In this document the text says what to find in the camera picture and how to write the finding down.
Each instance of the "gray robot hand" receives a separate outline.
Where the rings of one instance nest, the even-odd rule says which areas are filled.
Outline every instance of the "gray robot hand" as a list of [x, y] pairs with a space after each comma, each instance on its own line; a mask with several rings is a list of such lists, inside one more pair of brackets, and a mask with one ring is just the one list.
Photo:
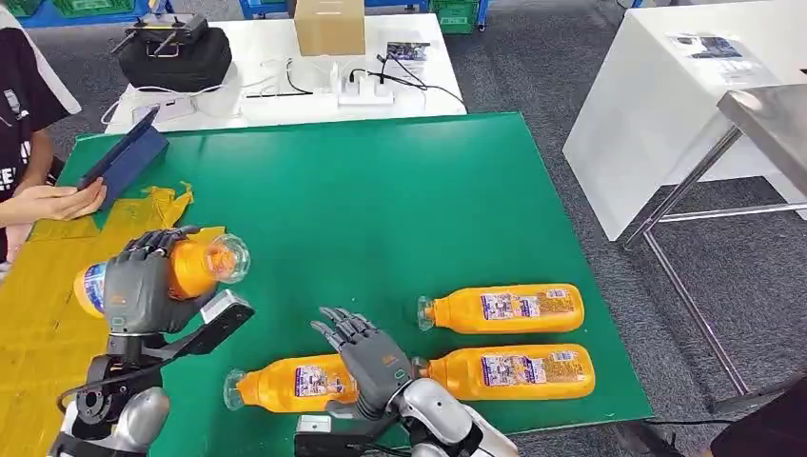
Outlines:
[[412, 364], [386, 332], [361, 314], [341, 308], [320, 308], [320, 312], [336, 329], [319, 321], [311, 322], [311, 326], [342, 356], [360, 392], [356, 403], [332, 401], [326, 405], [327, 411], [338, 418], [381, 419], [395, 394], [414, 379]]

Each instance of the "tablet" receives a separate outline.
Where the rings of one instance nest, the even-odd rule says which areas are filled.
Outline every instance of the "tablet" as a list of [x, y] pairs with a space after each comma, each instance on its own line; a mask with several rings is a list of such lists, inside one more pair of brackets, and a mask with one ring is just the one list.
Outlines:
[[151, 125], [159, 110], [159, 106], [152, 108], [78, 180], [76, 187], [81, 190], [99, 177], [104, 178], [107, 198], [101, 204], [101, 209], [109, 208], [154, 157], [167, 147], [166, 137]]

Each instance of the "orange bottle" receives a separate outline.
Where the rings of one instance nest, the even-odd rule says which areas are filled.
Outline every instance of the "orange bottle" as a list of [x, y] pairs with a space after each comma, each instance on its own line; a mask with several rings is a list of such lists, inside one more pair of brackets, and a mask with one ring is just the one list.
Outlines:
[[209, 243], [184, 240], [174, 245], [170, 256], [168, 287], [176, 299], [198, 297], [216, 287], [244, 279], [249, 270], [249, 251], [241, 238], [226, 233]]
[[352, 403], [358, 396], [339, 354], [283, 359], [249, 373], [234, 369], [224, 387], [231, 410], [253, 405], [272, 412], [324, 411], [329, 400]]
[[421, 330], [458, 333], [570, 331], [582, 324], [582, 298], [571, 284], [463, 288], [445, 298], [418, 301]]
[[[226, 233], [206, 240], [205, 230], [195, 235], [198, 238], [176, 243], [171, 251], [168, 294], [172, 298], [198, 297], [213, 290], [219, 282], [237, 283], [249, 270], [249, 251], [241, 238]], [[106, 262], [94, 264], [81, 271], [73, 282], [79, 304], [96, 317], [104, 315], [106, 272]]]
[[591, 358], [578, 345], [458, 349], [415, 365], [463, 401], [558, 400], [594, 390]]

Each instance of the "floor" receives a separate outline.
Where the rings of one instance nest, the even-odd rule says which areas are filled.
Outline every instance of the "floor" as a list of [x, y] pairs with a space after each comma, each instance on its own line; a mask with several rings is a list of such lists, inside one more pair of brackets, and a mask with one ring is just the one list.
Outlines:
[[[178, 10], [238, 19], [236, 0], [175, 1]], [[732, 393], [704, 340], [646, 248], [627, 253], [605, 238], [563, 159], [572, 128], [622, 10], [613, 0], [495, 0], [484, 33], [446, 38], [471, 112], [519, 110], [580, 238], [648, 399], [663, 419], [707, 417], [710, 398]], [[34, 30], [34, 41], [84, 105], [53, 128], [66, 154], [78, 134], [103, 131], [101, 114], [126, 85], [107, 54], [122, 28]], [[779, 202], [761, 178], [696, 187], [684, 209]], [[657, 237], [753, 387], [807, 367], [807, 231], [791, 213], [665, 226]], [[666, 427], [699, 455], [720, 426]], [[515, 437], [523, 456], [621, 456], [608, 427]]]

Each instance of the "green table surface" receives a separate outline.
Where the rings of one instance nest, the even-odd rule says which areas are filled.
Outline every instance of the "green table surface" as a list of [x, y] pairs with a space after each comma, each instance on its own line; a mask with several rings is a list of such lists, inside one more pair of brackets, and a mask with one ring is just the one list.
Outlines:
[[[252, 255], [233, 288], [256, 313], [207, 356], [164, 370], [166, 427], [149, 455], [292, 454], [297, 414], [229, 411], [233, 368], [332, 352], [308, 325], [318, 307], [361, 312], [410, 356], [457, 348], [578, 343], [597, 386], [575, 400], [476, 402], [504, 432], [651, 415], [608, 308], [529, 130], [517, 113], [168, 133], [170, 146], [126, 192], [193, 185], [181, 224], [226, 226]], [[118, 136], [78, 140], [61, 182], [74, 183]], [[453, 290], [571, 283], [585, 321], [561, 334], [460, 335], [415, 319], [417, 298]], [[199, 324], [191, 321], [189, 327]], [[402, 445], [392, 431], [389, 444]]]

